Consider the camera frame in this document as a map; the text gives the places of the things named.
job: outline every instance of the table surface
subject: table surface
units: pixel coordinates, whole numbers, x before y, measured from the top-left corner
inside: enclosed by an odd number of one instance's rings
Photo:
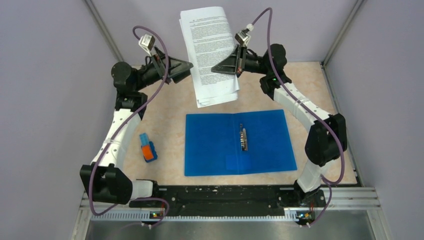
[[[296,87],[313,103],[334,114],[319,62],[289,62],[284,71]],[[238,100],[197,108],[192,78],[178,84],[163,86],[156,98],[147,106],[143,120],[137,127],[125,157],[124,173],[129,179],[151,179],[160,185],[291,185],[300,176],[307,161],[305,143],[308,136],[302,124],[286,110],[286,120],[296,158],[297,170],[245,175],[184,176],[184,147],[186,114],[240,113],[284,109],[272,101],[260,87],[256,73],[244,72],[238,79]],[[159,82],[142,90],[149,97]],[[147,133],[154,143],[158,159],[146,163],[140,148],[139,135]],[[356,178],[347,151],[342,184],[356,184]],[[340,160],[334,161],[325,176],[335,181],[340,175]]]

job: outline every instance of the white wall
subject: white wall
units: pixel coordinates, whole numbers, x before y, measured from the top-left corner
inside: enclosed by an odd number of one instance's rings
[[[424,1],[367,1],[328,71],[393,239],[423,239]]]
[[[113,55],[80,0],[0,2],[0,239],[66,240],[112,120]]]
[[[157,32],[169,54],[187,60],[180,11],[223,7],[233,33],[245,28],[265,8],[273,8],[271,42],[283,44],[289,61],[322,61],[356,0],[92,0],[111,36],[130,64],[144,62],[132,29],[143,25]],[[249,47],[266,51],[268,15],[256,24]]]

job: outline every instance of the metal frame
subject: metal frame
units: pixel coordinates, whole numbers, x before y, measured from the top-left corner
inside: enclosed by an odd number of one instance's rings
[[[97,27],[101,31],[106,43],[108,44],[110,50],[114,54],[115,58],[118,61],[123,61],[123,57],[118,50],[114,40],[112,39],[106,25],[104,24],[100,14],[98,13],[95,5],[92,0],[83,0],[89,9],[91,15],[93,16]],[[364,5],[366,0],[357,0],[350,14],[348,15],[343,27],[340,29],[337,37],[334,40],[334,43],[331,45],[325,59],[321,62],[321,69],[324,75],[328,91],[331,95],[331,100],[336,111],[339,111],[339,105],[337,101],[337,96],[335,95],[332,87],[331,80],[328,76],[326,67],[338,46],[342,42],[347,30],[351,26],[352,21],[357,16],[357,13]],[[356,173],[356,179],[358,180],[358,184],[354,186],[345,185],[343,187],[333,187],[332,188],[332,200],[327,211],[355,211],[355,210],[366,210],[370,225],[372,227],[372,231],[374,236],[378,240],[391,240],[391,234],[389,227],[387,225],[386,219],[384,217],[383,211],[381,209],[380,201],[378,199],[377,193],[373,187],[360,187],[361,186],[361,173],[358,169],[358,166],[355,163],[355,159],[352,153],[351,146],[348,146],[349,154],[352,159],[353,168]],[[327,187],[321,188],[324,192],[324,196],[326,198],[329,197],[329,189]],[[95,202],[94,206],[96,209],[101,210],[105,209],[109,206],[108,203]],[[284,212],[288,213],[288,216],[278,216],[271,217],[268,219],[267,217],[260,218],[261,221],[286,221],[290,220],[290,213],[293,211],[304,211],[307,210],[302,207],[286,207],[284,208]],[[145,217],[147,213],[149,213],[149,209],[140,209],[140,208],[129,208],[127,205],[118,205],[113,210],[110,211],[111,214],[105,215],[104,217],[93,217],[90,206],[88,202],[87,194],[83,195],[81,200],[79,212],[77,215],[76,223],[72,232],[72,240],[84,240],[86,234],[88,232],[90,220],[96,221],[110,221],[117,220],[117,217],[120,219],[127,219],[134,216],[137,217]],[[205,217],[186,217],[186,218],[178,218],[178,217],[166,217],[164,221],[231,221],[231,217],[229,218],[205,218]],[[235,218],[234,221],[240,221],[240,218]],[[243,221],[258,221],[258,218],[244,218]]]

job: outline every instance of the stack of paper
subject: stack of paper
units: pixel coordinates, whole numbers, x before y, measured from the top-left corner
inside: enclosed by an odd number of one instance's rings
[[[214,6],[187,10],[180,17],[188,60],[193,63],[190,71],[197,107],[237,100],[237,77],[211,72],[236,46],[224,9]]]

